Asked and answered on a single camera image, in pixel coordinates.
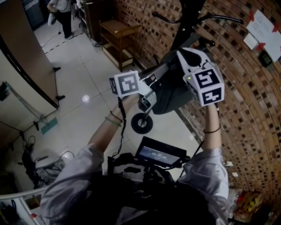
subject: black pants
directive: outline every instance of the black pants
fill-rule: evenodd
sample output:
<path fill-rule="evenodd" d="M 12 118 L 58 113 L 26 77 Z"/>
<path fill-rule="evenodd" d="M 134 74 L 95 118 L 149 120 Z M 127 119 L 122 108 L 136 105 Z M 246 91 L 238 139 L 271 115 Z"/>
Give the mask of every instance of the black pants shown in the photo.
<path fill-rule="evenodd" d="M 70 12 L 56 12 L 54 13 L 57 21 L 59 21 L 62 25 L 63 33 L 65 34 L 65 38 L 71 36 L 71 11 Z"/>

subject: small black wheel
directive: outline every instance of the small black wheel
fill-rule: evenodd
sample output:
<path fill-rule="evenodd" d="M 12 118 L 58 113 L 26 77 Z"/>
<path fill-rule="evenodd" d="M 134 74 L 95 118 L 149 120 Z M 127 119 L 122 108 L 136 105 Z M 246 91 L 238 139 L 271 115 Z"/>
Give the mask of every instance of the small black wheel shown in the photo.
<path fill-rule="evenodd" d="M 138 113 L 133 116 L 131 121 L 132 129 L 138 134 L 147 134 L 153 127 L 153 121 L 150 116 L 148 116 L 144 122 L 142 122 L 143 118 L 144 113 Z"/>

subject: brick wall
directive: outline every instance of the brick wall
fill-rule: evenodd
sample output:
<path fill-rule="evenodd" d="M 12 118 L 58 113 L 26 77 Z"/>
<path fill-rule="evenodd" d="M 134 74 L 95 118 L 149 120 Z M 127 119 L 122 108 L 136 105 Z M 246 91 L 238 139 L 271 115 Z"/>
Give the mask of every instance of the brick wall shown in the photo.
<path fill-rule="evenodd" d="M 118 17 L 128 25 L 140 23 L 137 57 L 146 66 L 155 64 L 169 50 L 179 25 L 167 24 L 151 13 L 170 19 L 181 15 L 178 0 L 116 0 Z M 263 193 L 266 203 L 281 208 L 281 64 L 262 67 L 257 51 L 243 42 L 250 11 L 261 10 L 273 23 L 281 25 L 281 10 L 271 0 L 207 0 L 202 14 L 242 18 L 239 25 L 208 20 L 196 27 L 198 33 L 216 42 L 209 48 L 219 65 L 225 88 L 225 101 L 219 104 L 225 159 L 233 162 L 229 181 L 233 186 Z M 205 110 L 195 101 L 181 112 L 203 137 Z M 234 178 L 231 172 L 238 172 Z"/>

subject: tiled floor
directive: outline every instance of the tiled floor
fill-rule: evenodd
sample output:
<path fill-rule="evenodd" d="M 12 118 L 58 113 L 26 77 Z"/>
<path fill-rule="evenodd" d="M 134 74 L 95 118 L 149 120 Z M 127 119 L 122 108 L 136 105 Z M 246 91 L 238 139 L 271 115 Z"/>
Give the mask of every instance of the tiled floor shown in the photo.
<path fill-rule="evenodd" d="M 58 125 L 44 135 L 35 127 L 25 132 L 27 138 L 31 135 L 36 137 L 32 154 L 34 159 L 46 155 L 47 152 L 59 157 L 67 150 L 76 155 L 80 148 L 87 145 L 110 109 L 117 104 L 117 97 L 111 92 L 108 78 L 120 71 L 106 57 L 101 48 L 93 47 L 87 36 L 81 34 L 78 24 L 77 19 L 73 21 L 72 30 L 77 36 L 68 41 L 64 40 L 63 34 L 56 35 L 59 29 L 58 24 L 53 27 L 44 25 L 35 31 L 41 45 L 56 35 L 43 49 L 47 52 L 51 63 L 61 67 L 61 70 L 56 72 L 58 94 L 65 95 L 66 98 L 60 101 L 59 110 L 48 116 L 48 121 L 56 117 Z M 88 102 L 83 102 L 85 95 L 89 96 Z M 141 111 L 135 105 L 127 115 L 128 122 L 121 152 L 135 153 L 141 142 L 143 135 L 135 133 L 130 126 L 131 118 L 139 112 Z M 146 136 L 185 149 L 187 155 L 193 155 L 198 143 L 175 112 L 159 116 L 151 113 L 151 117 L 154 126 Z M 120 145 L 120 133 L 121 129 L 118 130 L 105 152 L 103 169 L 107 165 L 107 156 L 111 156 Z M 15 151 L 11 152 L 12 161 L 8 169 L 15 172 L 20 191 L 32 189 L 33 185 L 27 178 L 25 170 L 17 165 L 17 162 L 21 161 L 21 139 L 17 139 L 14 147 Z M 177 179 L 180 173 L 181 169 L 171 171 L 174 179 Z"/>

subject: person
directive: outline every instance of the person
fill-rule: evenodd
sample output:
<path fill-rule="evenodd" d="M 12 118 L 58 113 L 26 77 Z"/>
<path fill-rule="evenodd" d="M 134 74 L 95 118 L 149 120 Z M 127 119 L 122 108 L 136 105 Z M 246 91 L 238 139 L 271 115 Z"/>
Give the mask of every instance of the person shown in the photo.
<path fill-rule="evenodd" d="M 122 100 L 126 113 L 138 98 L 131 95 Z M 142 205 L 132 200 L 128 194 L 132 189 L 121 185 L 123 180 L 102 175 L 103 153 L 121 123 L 117 117 L 122 118 L 118 106 L 112 114 L 47 188 L 41 200 L 46 224 L 228 224 L 228 176 L 215 105 L 206 107 L 203 152 L 184 165 L 186 174 L 178 179 L 177 188 L 157 186 L 159 195 L 150 201 L 151 196 L 142 196 L 148 200 Z"/>
<path fill-rule="evenodd" d="M 51 0 L 47 8 L 54 14 L 57 21 L 61 23 L 65 39 L 72 39 L 71 0 Z"/>

